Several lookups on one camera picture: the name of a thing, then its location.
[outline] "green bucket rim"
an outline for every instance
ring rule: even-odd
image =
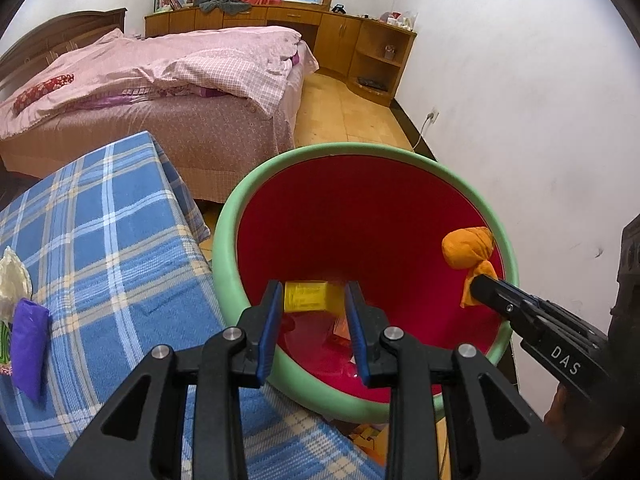
[[[233,190],[222,208],[213,239],[212,268],[220,311],[228,326],[237,323],[242,311],[251,306],[242,286],[236,260],[236,236],[244,208],[256,190],[275,174],[293,164],[331,155],[382,156],[429,171],[451,184],[472,203],[486,221],[500,251],[505,279],[513,285],[518,285],[516,258],[503,225],[478,192],[443,165],[416,153],[381,144],[315,144],[285,152],[255,168]],[[501,359],[510,339],[511,327],[505,321],[486,354],[492,364],[496,365]],[[388,421],[388,404],[359,399],[328,386],[301,368],[280,347],[276,348],[268,381],[290,399],[324,416],[348,422],[373,424]],[[433,396],[433,403],[437,417],[442,418],[442,394]]]

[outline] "pink blanket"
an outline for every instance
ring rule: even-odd
[[[125,38],[116,29],[60,56],[0,104],[0,139],[23,133],[79,100],[127,89],[215,88],[251,99],[270,118],[284,94],[299,41],[299,33],[283,27],[200,30],[144,41]],[[21,92],[71,73],[76,77],[72,84],[16,116],[12,105]]]

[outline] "red pillow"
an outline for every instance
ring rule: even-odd
[[[76,78],[73,74],[59,75],[58,77],[52,77],[48,81],[43,83],[39,83],[36,86],[32,86],[31,88],[25,90],[14,103],[14,112],[15,114],[19,114],[23,111],[27,106],[33,104],[41,97],[44,97],[49,92],[53,92],[58,88],[62,88],[64,85],[71,84]]]

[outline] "plaid tablecloth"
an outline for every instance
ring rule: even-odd
[[[0,378],[0,415],[36,466],[55,471],[153,346],[188,348],[221,329],[198,248],[208,236],[147,132],[76,160],[0,213],[0,254],[11,245],[31,275],[34,300],[52,319],[41,401]],[[244,390],[241,403],[252,479],[383,476],[334,428],[272,388]],[[184,478],[191,477],[192,423],[188,416]]]

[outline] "window frame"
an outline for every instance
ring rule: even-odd
[[[331,6],[331,0],[322,0],[322,3],[320,4],[282,0],[277,4],[270,4],[270,6],[286,7],[287,9],[329,10],[329,7]]]

